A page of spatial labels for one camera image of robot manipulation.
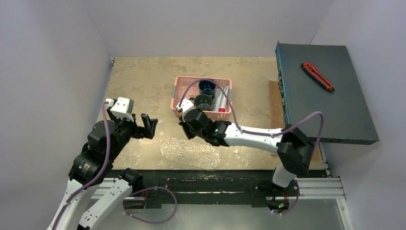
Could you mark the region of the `pink plastic basket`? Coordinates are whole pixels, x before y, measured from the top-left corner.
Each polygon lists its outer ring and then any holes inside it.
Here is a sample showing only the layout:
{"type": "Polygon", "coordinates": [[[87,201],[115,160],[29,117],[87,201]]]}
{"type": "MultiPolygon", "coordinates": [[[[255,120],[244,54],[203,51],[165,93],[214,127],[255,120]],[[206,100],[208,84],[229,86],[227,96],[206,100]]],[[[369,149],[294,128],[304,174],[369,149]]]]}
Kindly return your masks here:
{"type": "Polygon", "coordinates": [[[231,101],[232,81],[230,79],[177,76],[174,82],[171,109],[175,116],[179,117],[181,112],[176,109],[179,103],[187,99],[192,102],[196,100],[194,102],[196,106],[204,108],[204,112],[209,118],[226,120],[231,109],[221,90],[231,101]]]}

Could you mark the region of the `dark green mug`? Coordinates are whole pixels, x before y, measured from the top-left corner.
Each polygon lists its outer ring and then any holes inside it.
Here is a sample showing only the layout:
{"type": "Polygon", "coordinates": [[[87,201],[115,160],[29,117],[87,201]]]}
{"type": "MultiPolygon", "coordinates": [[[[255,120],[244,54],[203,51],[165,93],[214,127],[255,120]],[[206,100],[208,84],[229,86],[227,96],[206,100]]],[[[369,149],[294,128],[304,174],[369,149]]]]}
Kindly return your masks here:
{"type": "Polygon", "coordinates": [[[213,99],[206,94],[197,95],[194,98],[194,106],[203,111],[211,111],[213,107],[213,99]]]}

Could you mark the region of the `dark blue mug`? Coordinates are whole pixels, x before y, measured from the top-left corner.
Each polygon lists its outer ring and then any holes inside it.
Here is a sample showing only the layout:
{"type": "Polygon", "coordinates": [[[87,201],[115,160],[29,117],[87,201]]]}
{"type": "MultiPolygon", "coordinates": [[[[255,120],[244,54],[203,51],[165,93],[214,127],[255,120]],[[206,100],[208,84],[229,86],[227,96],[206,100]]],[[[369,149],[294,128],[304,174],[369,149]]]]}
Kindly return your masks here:
{"type": "Polygon", "coordinates": [[[201,80],[198,83],[200,94],[215,95],[216,84],[212,79],[201,80]]]}

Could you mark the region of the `clear textured oval tray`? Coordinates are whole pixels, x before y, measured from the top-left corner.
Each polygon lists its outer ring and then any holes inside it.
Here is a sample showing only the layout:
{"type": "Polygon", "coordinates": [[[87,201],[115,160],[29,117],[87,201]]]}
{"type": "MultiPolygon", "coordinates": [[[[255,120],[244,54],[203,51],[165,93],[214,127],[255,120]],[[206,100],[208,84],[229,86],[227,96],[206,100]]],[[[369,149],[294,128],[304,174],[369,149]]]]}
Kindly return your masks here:
{"type": "Polygon", "coordinates": [[[217,147],[176,137],[163,140],[160,152],[167,160],[205,170],[213,170],[221,162],[217,147]]]}

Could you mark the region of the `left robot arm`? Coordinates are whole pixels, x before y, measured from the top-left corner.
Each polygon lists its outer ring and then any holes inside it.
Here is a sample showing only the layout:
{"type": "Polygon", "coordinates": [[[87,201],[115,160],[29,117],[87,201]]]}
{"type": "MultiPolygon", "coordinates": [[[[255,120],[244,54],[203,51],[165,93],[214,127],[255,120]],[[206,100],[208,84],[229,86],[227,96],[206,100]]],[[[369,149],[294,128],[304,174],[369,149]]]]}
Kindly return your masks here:
{"type": "Polygon", "coordinates": [[[132,169],[120,172],[113,186],[91,207],[88,206],[113,162],[130,139],[152,139],[158,124],[147,114],[141,115],[143,126],[135,121],[103,114],[88,134],[88,141],[74,159],[64,197],[48,229],[94,230],[114,207],[128,196],[137,196],[143,189],[143,176],[132,169]]]}

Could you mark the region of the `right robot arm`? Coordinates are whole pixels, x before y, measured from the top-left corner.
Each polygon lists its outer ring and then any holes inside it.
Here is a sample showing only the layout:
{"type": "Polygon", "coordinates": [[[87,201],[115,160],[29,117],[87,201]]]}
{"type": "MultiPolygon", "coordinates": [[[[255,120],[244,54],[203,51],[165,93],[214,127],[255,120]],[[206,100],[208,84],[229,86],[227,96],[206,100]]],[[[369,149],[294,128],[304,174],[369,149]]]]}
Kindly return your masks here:
{"type": "Polygon", "coordinates": [[[275,195],[287,190],[296,176],[308,174],[314,144],[299,129],[286,125],[284,129],[237,128],[230,121],[213,121],[203,111],[191,109],[179,118],[188,139],[199,137],[212,146],[242,146],[276,153],[278,166],[269,181],[275,195]]]}

